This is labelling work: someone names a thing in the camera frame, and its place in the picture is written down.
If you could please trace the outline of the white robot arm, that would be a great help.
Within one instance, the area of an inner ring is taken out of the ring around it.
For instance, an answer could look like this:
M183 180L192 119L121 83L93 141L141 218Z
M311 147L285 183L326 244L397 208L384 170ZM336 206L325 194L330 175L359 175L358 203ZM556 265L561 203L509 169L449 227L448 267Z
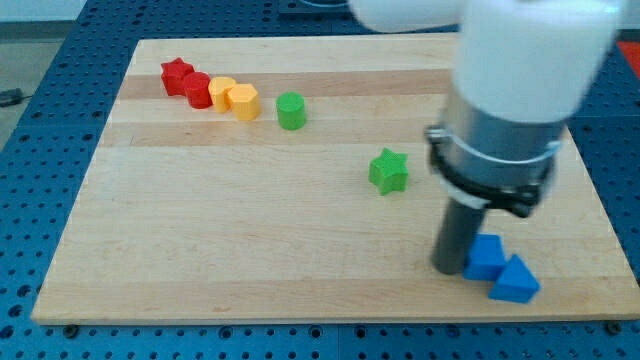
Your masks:
M381 33L457 25L445 109L425 137L452 202L527 216L555 174L564 123L611 47L619 0L352 1Z

